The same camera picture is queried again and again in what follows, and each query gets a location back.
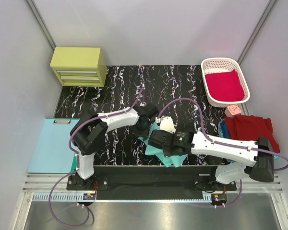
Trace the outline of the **teal t shirt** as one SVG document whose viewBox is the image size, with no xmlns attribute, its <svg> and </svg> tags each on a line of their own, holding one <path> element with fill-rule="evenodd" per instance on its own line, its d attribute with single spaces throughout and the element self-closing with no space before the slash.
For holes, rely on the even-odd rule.
<svg viewBox="0 0 288 230">
<path fill-rule="evenodd" d="M 166 157 L 164 155 L 163 147 L 166 137 L 171 137 L 172 135 L 164 130 L 160 130 L 160 126 L 158 126 L 155 122 L 148 123 L 146 125 L 146 129 L 144 130 L 145 137 L 139 137 L 138 139 L 143 142 L 146 146 L 144 154 L 146 156 L 156 156 L 159 160 L 166 166 L 169 167 L 173 165 L 174 167 L 179 167 L 186 159 L 187 155 L 174 155 Z"/>
</svg>

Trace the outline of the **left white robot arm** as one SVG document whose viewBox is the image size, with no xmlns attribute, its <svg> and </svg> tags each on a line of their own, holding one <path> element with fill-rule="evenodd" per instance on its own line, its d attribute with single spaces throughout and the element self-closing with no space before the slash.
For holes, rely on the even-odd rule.
<svg viewBox="0 0 288 230">
<path fill-rule="evenodd" d="M 77 184 L 84 190 L 94 185 L 94 155 L 108 132 L 129 127 L 134 135 L 146 140 L 152 119 L 158 113 L 157 107 L 151 103 L 110 113 L 86 112 L 70 132 L 69 146 L 77 158 Z"/>
</svg>

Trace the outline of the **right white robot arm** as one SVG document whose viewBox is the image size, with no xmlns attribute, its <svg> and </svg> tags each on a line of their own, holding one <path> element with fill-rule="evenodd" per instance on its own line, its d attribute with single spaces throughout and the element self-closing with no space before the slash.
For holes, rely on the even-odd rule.
<svg viewBox="0 0 288 230">
<path fill-rule="evenodd" d="M 274 181 L 274 157 L 269 154 L 272 147 L 267 138 L 259 137 L 256 141 L 210 139 L 201 131 L 178 128 L 175 132 L 153 130 L 148 143 L 161 149 L 166 157 L 210 155 L 232 160 L 211 171 L 208 184 L 214 190 L 248 177 L 262 183 Z"/>
</svg>

